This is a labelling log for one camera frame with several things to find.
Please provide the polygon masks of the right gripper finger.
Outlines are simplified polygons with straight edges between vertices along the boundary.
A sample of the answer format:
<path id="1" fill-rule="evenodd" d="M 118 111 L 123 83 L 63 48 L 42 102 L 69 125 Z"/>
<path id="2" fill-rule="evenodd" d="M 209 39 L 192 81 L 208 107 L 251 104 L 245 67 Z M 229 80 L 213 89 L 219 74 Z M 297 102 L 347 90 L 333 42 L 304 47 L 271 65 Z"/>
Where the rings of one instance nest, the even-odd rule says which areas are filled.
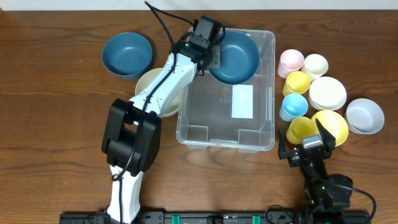
<path id="1" fill-rule="evenodd" d="M 284 145 L 284 138 L 282 131 L 279 129 L 279 145 L 278 145 L 278 156 L 280 160 L 286 159 L 286 149 Z"/>
<path id="2" fill-rule="evenodd" d="M 332 135 L 320 122 L 318 118 L 315 119 L 317 128 L 319 130 L 320 137 L 323 145 L 327 151 L 332 151 L 336 147 L 336 138 Z"/>

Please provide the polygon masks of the light grey bowl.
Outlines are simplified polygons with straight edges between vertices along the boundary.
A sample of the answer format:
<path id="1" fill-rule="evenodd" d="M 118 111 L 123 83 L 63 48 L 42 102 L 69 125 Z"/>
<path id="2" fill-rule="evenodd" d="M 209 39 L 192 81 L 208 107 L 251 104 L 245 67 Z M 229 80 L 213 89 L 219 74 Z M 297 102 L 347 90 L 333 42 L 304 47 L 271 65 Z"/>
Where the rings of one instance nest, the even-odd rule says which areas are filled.
<path id="1" fill-rule="evenodd" d="M 346 109 L 345 120 L 349 130 L 356 134 L 375 134 L 385 121 L 381 107 L 367 98 L 353 100 Z"/>

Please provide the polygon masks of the large cream bowl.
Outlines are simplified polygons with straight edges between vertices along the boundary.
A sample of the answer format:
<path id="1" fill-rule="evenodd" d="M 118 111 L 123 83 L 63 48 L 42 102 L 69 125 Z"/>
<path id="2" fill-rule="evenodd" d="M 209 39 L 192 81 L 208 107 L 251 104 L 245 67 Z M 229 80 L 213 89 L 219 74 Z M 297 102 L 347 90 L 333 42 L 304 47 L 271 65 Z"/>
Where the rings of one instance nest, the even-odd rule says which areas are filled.
<path id="1" fill-rule="evenodd" d="M 154 68 L 143 74 L 143 76 L 141 76 L 137 82 L 135 95 L 138 95 L 144 88 L 146 88 L 150 82 L 152 82 L 154 78 L 161 72 L 161 70 L 162 68 Z M 169 107 L 164 113 L 164 117 L 169 117 L 178 113 L 182 100 L 183 90 L 181 90 L 180 93 L 174 98 L 173 102 L 169 104 Z"/>

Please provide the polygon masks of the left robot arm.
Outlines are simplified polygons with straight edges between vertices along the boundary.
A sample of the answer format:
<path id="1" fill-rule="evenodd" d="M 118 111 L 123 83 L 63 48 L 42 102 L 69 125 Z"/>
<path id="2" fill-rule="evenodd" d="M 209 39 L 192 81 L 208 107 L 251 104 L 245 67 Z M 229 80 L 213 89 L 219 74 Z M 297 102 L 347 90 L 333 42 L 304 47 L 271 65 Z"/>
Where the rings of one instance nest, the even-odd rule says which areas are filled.
<path id="1" fill-rule="evenodd" d="M 196 27 L 172 44 L 170 55 L 149 86 L 129 101 L 116 99 L 109 109 L 101 150 L 112 173 L 111 202 L 106 223 L 132 223 L 140 210 L 144 172 L 159 148 L 162 117 L 180 90 L 200 70 L 219 68 L 223 26 Z"/>

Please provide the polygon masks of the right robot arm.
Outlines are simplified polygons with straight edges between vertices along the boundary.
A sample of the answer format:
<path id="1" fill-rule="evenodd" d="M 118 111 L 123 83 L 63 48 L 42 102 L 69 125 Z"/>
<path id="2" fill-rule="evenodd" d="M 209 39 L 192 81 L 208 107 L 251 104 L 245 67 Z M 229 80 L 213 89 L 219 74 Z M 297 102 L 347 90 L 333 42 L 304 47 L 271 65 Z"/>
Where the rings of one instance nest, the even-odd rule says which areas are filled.
<path id="1" fill-rule="evenodd" d="M 336 147 L 335 137 L 316 119 L 318 134 L 302 139 L 302 145 L 287 152 L 284 139 L 279 138 L 279 159 L 287 159 L 291 167 L 299 167 L 306 196 L 312 206 L 295 212 L 294 223 L 346 223 L 344 209 L 350 206 L 353 181 L 342 174 L 328 174 L 324 160 Z"/>

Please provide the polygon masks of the dark blue bowl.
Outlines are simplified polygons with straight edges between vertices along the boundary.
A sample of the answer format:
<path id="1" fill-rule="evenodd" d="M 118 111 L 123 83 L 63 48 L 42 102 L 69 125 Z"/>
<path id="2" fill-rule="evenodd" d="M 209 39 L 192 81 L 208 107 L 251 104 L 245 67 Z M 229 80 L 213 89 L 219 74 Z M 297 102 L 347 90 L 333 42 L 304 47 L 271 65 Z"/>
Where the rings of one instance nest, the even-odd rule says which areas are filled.
<path id="1" fill-rule="evenodd" d="M 243 32 L 227 30 L 220 43 L 221 66 L 209 72 L 218 81 L 238 85 L 248 81 L 260 64 L 256 43 Z"/>
<path id="2" fill-rule="evenodd" d="M 124 32 L 110 38 L 101 54 L 105 68 L 118 77 L 137 79 L 143 76 L 153 62 L 149 40 L 136 32 Z"/>

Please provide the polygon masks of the yellow bowl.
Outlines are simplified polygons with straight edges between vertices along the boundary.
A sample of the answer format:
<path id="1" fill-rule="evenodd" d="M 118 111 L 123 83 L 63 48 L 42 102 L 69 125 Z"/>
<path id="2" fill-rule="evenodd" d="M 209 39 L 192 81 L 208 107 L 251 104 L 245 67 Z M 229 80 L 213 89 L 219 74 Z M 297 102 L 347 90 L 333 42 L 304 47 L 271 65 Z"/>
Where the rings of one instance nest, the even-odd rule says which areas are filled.
<path id="1" fill-rule="evenodd" d="M 315 113 L 311 118 L 315 125 L 317 125 L 316 119 L 318 119 L 322 126 L 335 137 L 336 146 L 340 146 L 346 141 L 349 129 L 347 122 L 340 114 L 331 110 L 322 110 Z M 317 126 L 315 127 L 316 133 L 319 134 L 320 132 Z"/>

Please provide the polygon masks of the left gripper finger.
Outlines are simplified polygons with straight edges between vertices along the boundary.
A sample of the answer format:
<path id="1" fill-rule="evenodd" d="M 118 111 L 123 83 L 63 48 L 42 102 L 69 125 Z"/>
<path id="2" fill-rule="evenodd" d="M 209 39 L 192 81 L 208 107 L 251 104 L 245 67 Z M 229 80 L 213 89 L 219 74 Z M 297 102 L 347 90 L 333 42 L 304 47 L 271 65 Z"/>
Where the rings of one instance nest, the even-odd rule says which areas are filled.
<path id="1" fill-rule="evenodd" d="M 219 30 L 218 36 L 216 38 L 217 44 L 220 44 L 223 41 L 226 32 L 225 29 L 226 29 L 225 26 L 222 26 L 221 29 Z"/>
<path id="2" fill-rule="evenodd" d="M 210 49 L 210 63 L 209 69 L 218 69 L 221 67 L 221 47 L 220 45 L 214 45 Z"/>

